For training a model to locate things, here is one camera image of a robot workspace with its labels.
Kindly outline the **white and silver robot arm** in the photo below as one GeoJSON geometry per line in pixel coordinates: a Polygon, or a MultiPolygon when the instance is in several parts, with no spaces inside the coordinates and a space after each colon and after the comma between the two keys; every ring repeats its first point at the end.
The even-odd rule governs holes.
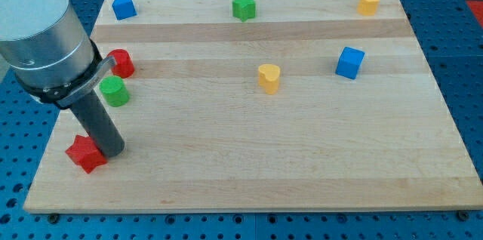
{"type": "Polygon", "coordinates": [[[115,65],[100,56],[70,0],[1,0],[1,57],[29,94],[61,109],[115,65]]]}

